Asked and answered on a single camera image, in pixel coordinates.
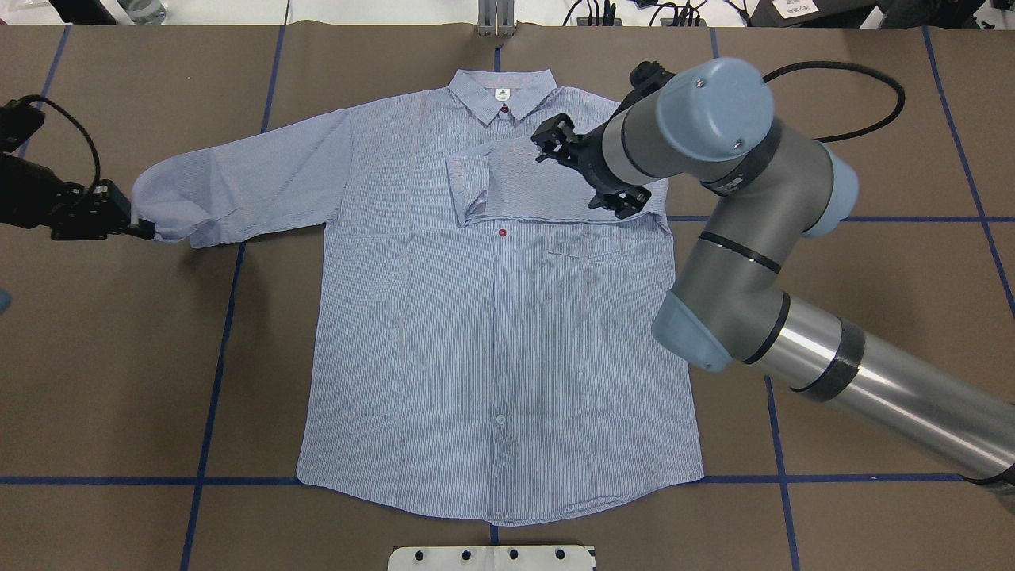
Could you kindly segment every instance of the sticker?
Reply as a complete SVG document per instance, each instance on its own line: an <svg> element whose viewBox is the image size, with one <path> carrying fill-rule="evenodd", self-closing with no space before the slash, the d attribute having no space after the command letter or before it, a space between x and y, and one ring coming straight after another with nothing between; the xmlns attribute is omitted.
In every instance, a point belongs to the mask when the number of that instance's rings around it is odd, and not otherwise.
<svg viewBox="0 0 1015 571"><path fill-rule="evenodd" d="M818 11L814 0L771 0L771 5L787 19Z"/></svg>

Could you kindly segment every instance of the striped shirt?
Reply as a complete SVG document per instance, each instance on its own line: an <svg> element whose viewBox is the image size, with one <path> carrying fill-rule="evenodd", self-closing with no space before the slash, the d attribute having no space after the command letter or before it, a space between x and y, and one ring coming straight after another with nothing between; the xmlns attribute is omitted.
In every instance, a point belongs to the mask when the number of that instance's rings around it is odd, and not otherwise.
<svg viewBox="0 0 1015 571"><path fill-rule="evenodd" d="M650 333L674 272L665 183L618 221L528 141L616 105L549 71L459 71L168 158L135 210L195 247L326 224L300 482L499 525L576 517L703 476L687 365Z"/></svg>

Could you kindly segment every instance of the gray robot arm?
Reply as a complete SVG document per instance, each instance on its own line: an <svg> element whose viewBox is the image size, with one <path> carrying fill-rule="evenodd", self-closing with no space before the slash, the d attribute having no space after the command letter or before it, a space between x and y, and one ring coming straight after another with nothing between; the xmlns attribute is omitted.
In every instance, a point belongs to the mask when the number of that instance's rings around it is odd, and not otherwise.
<svg viewBox="0 0 1015 571"><path fill-rule="evenodd" d="M641 91L607 123L576 135L558 116L533 141L540 159L585 175L597 194L590 207L618 217L647 200L641 185L680 172L721 196L652 326L656 340L707 371L740 361L885 427L1012 510L1015 407L774 287L797 239L852 210L850 166L774 117L746 62L720 58L675 76L646 65L631 75Z"/></svg>

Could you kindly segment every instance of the brown surface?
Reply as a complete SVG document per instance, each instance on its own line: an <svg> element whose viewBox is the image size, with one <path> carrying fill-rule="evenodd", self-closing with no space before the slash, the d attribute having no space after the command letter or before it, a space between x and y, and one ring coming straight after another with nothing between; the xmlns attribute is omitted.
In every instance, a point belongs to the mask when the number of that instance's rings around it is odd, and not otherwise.
<svg viewBox="0 0 1015 571"><path fill-rule="evenodd" d="M595 546L603 571L790 568L774 485L676 486L580 519L501 527L512 544Z"/></svg>
<svg viewBox="0 0 1015 571"><path fill-rule="evenodd" d="M403 546L486 545L489 526L419 517L310 487L205 489L191 569L387 568Z"/></svg>
<svg viewBox="0 0 1015 571"><path fill-rule="evenodd" d="M931 29L938 72L988 215L1015 214L1015 33L989 38Z"/></svg>
<svg viewBox="0 0 1015 571"><path fill-rule="evenodd" d="M790 487L808 571L1008 571L1015 518L957 482Z"/></svg>
<svg viewBox="0 0 1015 571"><path fill-rule="evenodd" d="M905 109L898 119L863 137L830 143L832 151L860 177L855 214L976 213L920 29L871 33L865 29L758 28L719 29L717 33L721 55L743 58L762 73L804 59L852 61L883 71L902 84ZM964 48L958 52L973 53ZM848 71L798 71L770 85L776 114L812 137L866 127L895 103L888 86Z"/></svg>
<svg viewBox="0 0 1015 571"><path fill-rule="evenodd" d="M189 486L0 486L0 569L180 568Z"/></svg>
<svg viewBox="0 0 1015 571"><path fill-rule="evenodd" d="M61 30L0 26L0 52L18 61L0 61L5 94L42 88ZM161 158L260 130L277 37L274 26L75 26L50 94L85 123L104 172L129 190ZM948 31L934 38L988 213L1011 215L1004 210L1007 189L998 184L1011 177L1007 155L998 154L1011 137L996 127L1004 121L980 117L977 93L1001 93L991 100L1009 104L1004 95L1013 78L1007 68L973 74L960 59L973 52L1001 58L990 54L1010 52L1011 40ZM292 25L270 125L439 87L458 67L489 69L500 41L474 38L468 24ZM899 77L909 94L902 118L856 144L835 146L861 174L858 213L975 212L920 30L723 29L719 44L723 55L745 57L764 71L798 59L849 58ZM619 98L641 59L679 70L709 56L701 29L523 25L504 44L501 69L550 68L560 84ZM888 90L843 73L802 72L773 88L781 113L816 135L856 128L891 105ZM826 100L835 101L835 113ZM85 180L88 157L77 137L50 114L28 157L63 177ZM708 211L713 199L692 181L671 188L671 213ZM671 225L683 259L702 224ZM1013 271L1015 224L991 227ZM59 243L43 229L7 226L0 227L0 287L14 297L0 317L0 478L194 477L235 247L195 252L130 237ZM208 476L293 474L321 256L320 227L248 244ZM1015 323L978 223L847 222L802 241L781 283L1015 401L1005 376L1015 366ZM706 473L775 474L764 384L753 371L732 365L692 378ZM944 470L779 384L775 402L791 474ZM962 484L790 490L805 570L1003 569L1013 559L1008 516ZM178 568L192 494L186 485L0 486L0 568ZM595 545L603 570L790 568L780 490L770 484L676 487L601 514L499 534L502 544ZM488 540L485 523L422 518L320 489L208 484L191 563L193 569L383 569L397 546Z"/></svg>

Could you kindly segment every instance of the blue joint cap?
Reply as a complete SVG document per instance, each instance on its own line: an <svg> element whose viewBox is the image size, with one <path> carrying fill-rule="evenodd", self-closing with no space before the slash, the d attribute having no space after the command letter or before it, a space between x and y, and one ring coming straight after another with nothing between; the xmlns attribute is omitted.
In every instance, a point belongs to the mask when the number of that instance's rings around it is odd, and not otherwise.
<svg viewBox="0 0 1015 571"><path fill-rule="evenodd" d="M705 371L722 371L733 361L723 344L673 292L666 293L663 307L652 323L652 337L677 357Z"/></svg>
<svg viewBox="0 0 1015 571"><path fill-rule="evenodd" d="M860 195L860 181L857 179L857 172L844 160L835 156L828 145L821 143L821 146L831 158L831 195L828 197L825 211L818 218L818 221L814 222L814 225L804 231L804 237L817 237L835 229L838 222L849 216L850 212L853 212L853 207L857 204L857 197Z"/></svg>
<svg viewBox="0 0 1015 571"><path fill-rule="evenodd" d="M673 148L705 162L743 156L775 118L761 73L737 58L717 58L670 79L659 93L656 122Z"/></svg>

